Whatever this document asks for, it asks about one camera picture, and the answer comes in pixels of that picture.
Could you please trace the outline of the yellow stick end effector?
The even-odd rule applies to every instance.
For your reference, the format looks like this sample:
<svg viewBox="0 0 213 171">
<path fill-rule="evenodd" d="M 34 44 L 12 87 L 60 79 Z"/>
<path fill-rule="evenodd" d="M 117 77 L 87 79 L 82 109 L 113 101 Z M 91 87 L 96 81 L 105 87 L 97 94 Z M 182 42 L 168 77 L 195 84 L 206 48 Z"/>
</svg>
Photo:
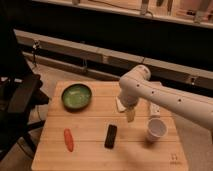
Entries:
<svg viewBox="0 0 213 171">
<path fill-rule="evenodd" d="M 135 117 L 135 108 L 134 107 L 127 108 L 126 109 L 126 116 L 127 116 L 127 121 L 128 122 L 133 122 L 134 121 L 134 117 Z"/>
</svg>

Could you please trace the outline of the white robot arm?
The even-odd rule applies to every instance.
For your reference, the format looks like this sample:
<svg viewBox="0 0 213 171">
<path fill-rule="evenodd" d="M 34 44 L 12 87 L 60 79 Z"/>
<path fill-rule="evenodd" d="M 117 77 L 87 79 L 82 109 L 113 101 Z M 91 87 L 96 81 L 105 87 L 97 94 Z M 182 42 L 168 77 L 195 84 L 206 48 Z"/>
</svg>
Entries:
<svg viewBox="0 0 213 171">
<path fill-rule="evenodd" d="M 150 77 L 151 72 L 144 65 L 137 65 L 121 76 L 121 104 L 134 108 L 143 98 L 213 132 L 213 98 L 154 84 Z"/>
</svg>

